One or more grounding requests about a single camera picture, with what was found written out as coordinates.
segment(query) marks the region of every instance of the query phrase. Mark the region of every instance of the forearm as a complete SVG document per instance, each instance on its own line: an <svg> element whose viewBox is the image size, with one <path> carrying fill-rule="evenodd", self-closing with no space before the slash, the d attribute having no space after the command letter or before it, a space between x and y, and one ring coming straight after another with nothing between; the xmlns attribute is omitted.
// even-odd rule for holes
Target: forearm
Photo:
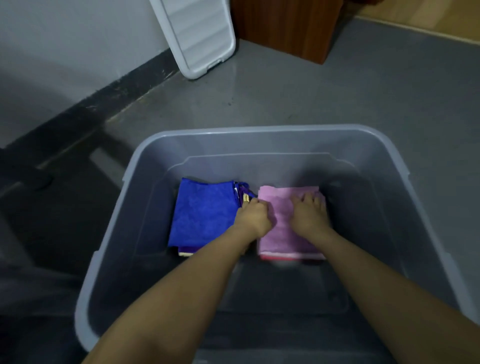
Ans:
<svg viewBox="0 0 480 364"><path fill-rule="evenodd" d="M400 363L480 359L480 329L458 311L339 235L311 241Z"/></svg>
<svg viewBox="0 0 480 364"><path fill-rule="evenodd" d="M90 356L103 359L116 351L117 363L138 362L139 356L152 363L191 363L235 263L252 240L250 232L232 227L203 247L135 301Z"/></svg>

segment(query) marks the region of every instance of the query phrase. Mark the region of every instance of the blue folded cloth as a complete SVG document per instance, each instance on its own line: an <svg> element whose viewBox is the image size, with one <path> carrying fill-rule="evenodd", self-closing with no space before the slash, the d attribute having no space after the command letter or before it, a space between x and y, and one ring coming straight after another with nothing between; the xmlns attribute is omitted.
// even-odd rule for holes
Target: blue folded cloth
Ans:
<svg viewBox="0 0 480 364"><path fill-rule="evenodd" d="M201 248L223 234L240 207L238 188L228 181L201 183L182 178L173 213L168 246Z"/></svg>

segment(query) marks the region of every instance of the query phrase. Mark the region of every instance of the folded clothing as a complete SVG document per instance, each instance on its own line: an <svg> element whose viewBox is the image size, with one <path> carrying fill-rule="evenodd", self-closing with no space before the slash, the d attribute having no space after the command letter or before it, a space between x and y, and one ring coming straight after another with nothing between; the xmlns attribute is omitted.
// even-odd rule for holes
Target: folded clothing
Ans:
<svg viewBox="0 0 480 364"><path fill-rule="evenodd" d="M265 260L323 260L324 255L306 239L298 236L289 221L293 215L292 195L301 198L305 193L324 197L318 186L275 188L262 186L258 198L270 203L268 215L274 227L258 242L258 255Z"/></svg>
<svg viewBox="0 0 480 364"><path fill-rule="evenodd" d="M223 234L235 221L240 197L248 184L228 181L202 183L182 178L168 246L188 256Z"/></svg>

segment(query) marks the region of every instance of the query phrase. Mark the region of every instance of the pink folded cloth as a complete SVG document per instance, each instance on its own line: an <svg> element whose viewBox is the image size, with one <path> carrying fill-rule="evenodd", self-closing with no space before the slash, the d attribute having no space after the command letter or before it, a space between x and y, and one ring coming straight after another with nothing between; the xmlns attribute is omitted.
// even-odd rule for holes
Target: pink folded cloth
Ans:
<svg viewBox="0 0 480 364"><path fill-rule="evenodd" d="M271 229L258 242L258 255L265 260L324 260L325 257L317 248L306 239L298 236L290 228L290 218L293 215L293 204L290 201L292 195L302 197L305 193L324 197L319 192L318 186L312 187L288 187L275 188L262 186L258 191L260 200L268 201L268 217L273 229Z"/></svg>

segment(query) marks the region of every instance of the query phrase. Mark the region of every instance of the gray floor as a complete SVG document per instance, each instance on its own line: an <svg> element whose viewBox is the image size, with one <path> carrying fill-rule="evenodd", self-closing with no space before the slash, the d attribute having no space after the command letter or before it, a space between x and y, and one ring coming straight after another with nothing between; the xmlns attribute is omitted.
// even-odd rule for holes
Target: gray floor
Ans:
<svg viewBox="0 0 480 364"><path fill-rule="evenodd" d="M245 41L197 81L152 90L48 167L53 185L20 188L0 209L41 266L83 275L133 150L164 130L371 126L392 139L441 242L480 310L480 48L354 20L323 66Z"/></svg>

